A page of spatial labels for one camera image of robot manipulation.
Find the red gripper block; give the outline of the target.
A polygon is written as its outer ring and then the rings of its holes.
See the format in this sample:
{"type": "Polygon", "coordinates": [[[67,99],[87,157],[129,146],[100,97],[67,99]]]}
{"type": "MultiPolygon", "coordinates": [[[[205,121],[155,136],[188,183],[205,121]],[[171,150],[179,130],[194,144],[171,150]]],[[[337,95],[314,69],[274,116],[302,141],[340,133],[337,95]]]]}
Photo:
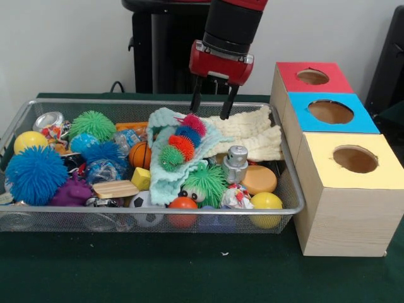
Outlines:
{"type": "Polygon", "coordinates": [[[206,78],[208,75],[216,76],[217,78],[227,80],[227,83],[231,84],[229,95],[226,101],[224,101],[220,112],[221,120],[228,119],[234,99],[238,94],[239,86],[244,85],[247,81],[253,70],[253,66],[254,60],[252,60],[251,63],[235,61],[193,48],[191,50],[189,68],[197,77],[189,110],[192,113],[196,113],[199,109],[201,103],[202,77],[206,78]]]}

